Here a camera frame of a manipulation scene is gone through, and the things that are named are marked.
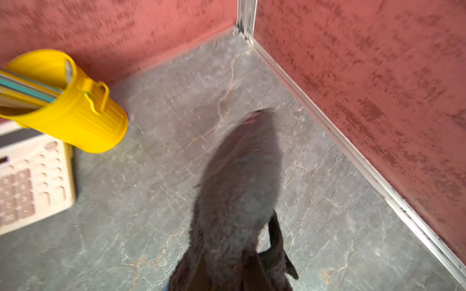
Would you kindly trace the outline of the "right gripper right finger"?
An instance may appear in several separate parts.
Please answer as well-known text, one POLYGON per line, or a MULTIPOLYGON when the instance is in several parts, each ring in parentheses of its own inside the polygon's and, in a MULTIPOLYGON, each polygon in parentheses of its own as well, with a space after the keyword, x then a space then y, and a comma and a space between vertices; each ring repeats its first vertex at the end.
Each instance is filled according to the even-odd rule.
POLYGON ((274 291, 258 254, 251 255, 244 260, 242 272, 244 291, 274 291))

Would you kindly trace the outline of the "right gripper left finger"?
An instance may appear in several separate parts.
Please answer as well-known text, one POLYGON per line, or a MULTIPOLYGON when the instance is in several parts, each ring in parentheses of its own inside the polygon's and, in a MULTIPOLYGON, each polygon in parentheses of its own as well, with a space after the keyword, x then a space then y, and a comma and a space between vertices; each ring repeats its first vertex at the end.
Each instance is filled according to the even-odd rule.
POLYGON ((185 291, 213 291, 214 285, 207 273, 205 255, 202 255, 195 268, 194 275, 191 276, 185 291))

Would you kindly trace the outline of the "dark grey cloth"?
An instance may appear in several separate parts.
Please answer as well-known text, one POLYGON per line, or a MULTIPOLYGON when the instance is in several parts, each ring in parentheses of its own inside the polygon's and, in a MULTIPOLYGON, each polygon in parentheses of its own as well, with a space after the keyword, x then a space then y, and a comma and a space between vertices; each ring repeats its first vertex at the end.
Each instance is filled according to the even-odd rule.
POLYGON ((184 291, 205 255, 214 291, 243 291, 243 263, 258 254, 275 291, 289 291, 298 273, 286 255, 275 211, 282 152, 274 110, 249 113, 216 149, 201 176, 189 246, 166 289, 184 291))

